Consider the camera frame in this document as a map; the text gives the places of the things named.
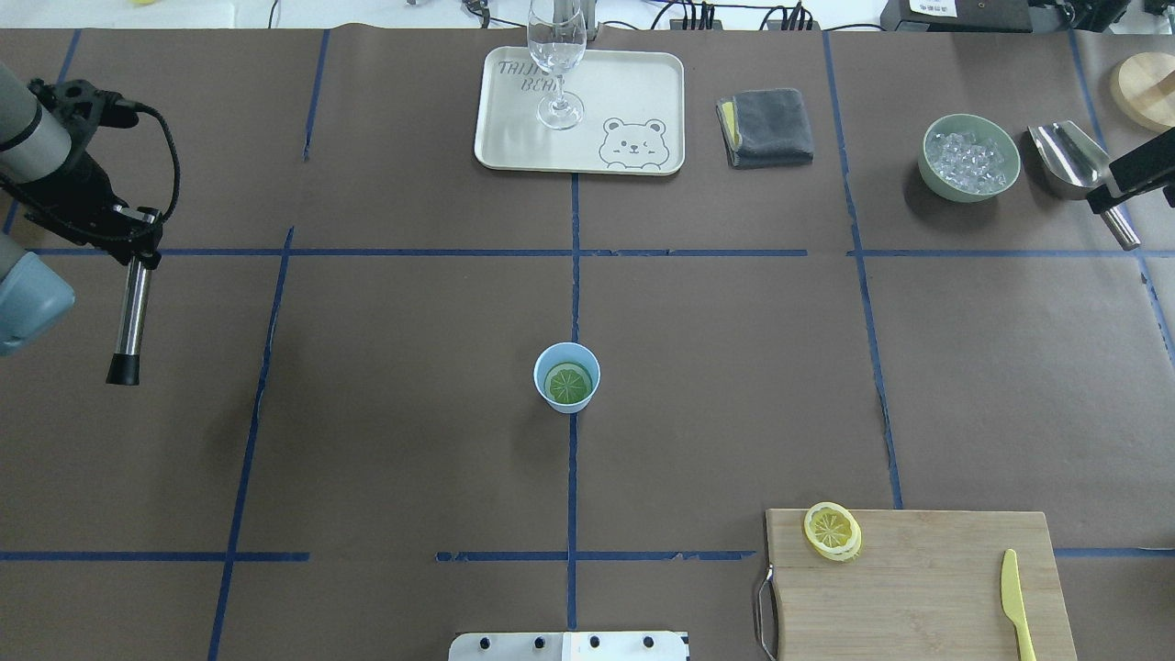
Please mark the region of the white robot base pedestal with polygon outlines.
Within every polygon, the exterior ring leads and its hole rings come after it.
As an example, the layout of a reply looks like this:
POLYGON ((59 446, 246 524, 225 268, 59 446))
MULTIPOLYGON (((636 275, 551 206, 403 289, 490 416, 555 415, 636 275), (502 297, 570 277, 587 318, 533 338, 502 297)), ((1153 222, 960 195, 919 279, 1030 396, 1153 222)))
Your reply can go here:
POLYGON ((687 633, 672 630, 465 633, 449 660, 689 660, 687 633))

